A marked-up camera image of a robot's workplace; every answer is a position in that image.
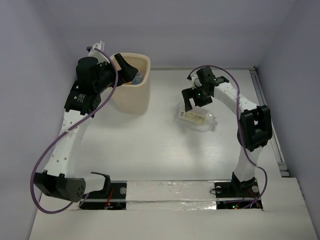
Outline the blue label bottle blue cap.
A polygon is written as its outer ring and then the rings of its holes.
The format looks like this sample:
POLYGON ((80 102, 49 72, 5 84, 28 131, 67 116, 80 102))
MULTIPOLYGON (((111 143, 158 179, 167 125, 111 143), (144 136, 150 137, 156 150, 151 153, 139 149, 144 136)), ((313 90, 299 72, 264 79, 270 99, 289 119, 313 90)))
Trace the blue label bottle blue cap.
POLYGON ((132 85, 139 85, 142 81, 144 80, 144 73, 143 72, 138 72, 134 79, 131 81, 132 85))

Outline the large clear square bottle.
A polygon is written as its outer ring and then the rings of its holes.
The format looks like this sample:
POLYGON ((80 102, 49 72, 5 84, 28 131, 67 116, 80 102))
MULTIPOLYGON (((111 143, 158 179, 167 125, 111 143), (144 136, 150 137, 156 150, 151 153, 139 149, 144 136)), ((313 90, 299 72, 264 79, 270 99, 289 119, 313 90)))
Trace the large clear square bottle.
POLYGON ((219 124, 218 118, 206 108, 191 106, 192 109, 186 111, 185 103, 180 101, 176 106, 174 119, 185 127, 198 132, 214 131, 219 124))

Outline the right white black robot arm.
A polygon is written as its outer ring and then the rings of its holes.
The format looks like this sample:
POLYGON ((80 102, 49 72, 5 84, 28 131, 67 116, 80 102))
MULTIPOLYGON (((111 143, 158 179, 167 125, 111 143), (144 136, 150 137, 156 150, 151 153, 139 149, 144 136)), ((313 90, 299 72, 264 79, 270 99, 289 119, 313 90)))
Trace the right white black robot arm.
POLYGON ((188 74, 191 87, 181 92, 184 110, 189 112, 193 107, 204 107, 217 99, 235 114, 241 150, 230 190, 235 196, 242 196, 253 185, 262 148, 273 136, 271 110, 241 95, 240 86, 232 75, 217 77, 212 69, 211 65, 202 65, 188 74))

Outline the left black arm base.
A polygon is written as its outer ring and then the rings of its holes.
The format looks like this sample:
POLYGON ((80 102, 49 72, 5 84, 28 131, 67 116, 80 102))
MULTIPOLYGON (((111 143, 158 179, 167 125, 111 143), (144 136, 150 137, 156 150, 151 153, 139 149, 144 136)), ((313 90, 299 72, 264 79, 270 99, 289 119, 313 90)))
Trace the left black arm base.
POLYGON ((104 177, 101 190, 91 191, 83 196, 78 207, 81 210, 126 210, 127 181, 111 181, 107 174, 91 172, 104 177))

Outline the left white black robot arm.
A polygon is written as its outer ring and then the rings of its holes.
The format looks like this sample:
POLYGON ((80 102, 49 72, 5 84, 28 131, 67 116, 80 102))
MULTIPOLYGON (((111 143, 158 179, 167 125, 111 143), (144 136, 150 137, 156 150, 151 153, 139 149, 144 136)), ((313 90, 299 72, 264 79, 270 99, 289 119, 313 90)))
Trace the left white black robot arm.
POLYGON ((89 55, 78 60, 76 79, 64 104, 63 122, 57 140, 51 144, 54 149, 42 172, 33 172, 31 187, 37 187, 44 195, 72 203, 79 202, 87 192, 86 180, 75 177, 77 152, 84 134, 108 99, 101 94, 108 88, 132 81, 138 69, 130 65, 117 53, 108 58, 89 55))

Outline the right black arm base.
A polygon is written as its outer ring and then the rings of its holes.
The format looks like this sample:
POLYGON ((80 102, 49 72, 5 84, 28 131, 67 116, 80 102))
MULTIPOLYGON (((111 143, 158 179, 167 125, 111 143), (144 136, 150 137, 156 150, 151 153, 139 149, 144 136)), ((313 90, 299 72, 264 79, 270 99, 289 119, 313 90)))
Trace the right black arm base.
POLYGON ((263 209, 262 201, 260 199, 255 201, 260 195, 255 177, 240 181, 233 172, 230 181, 214 183, 209 193, 218 199, 218 209, 263 209))

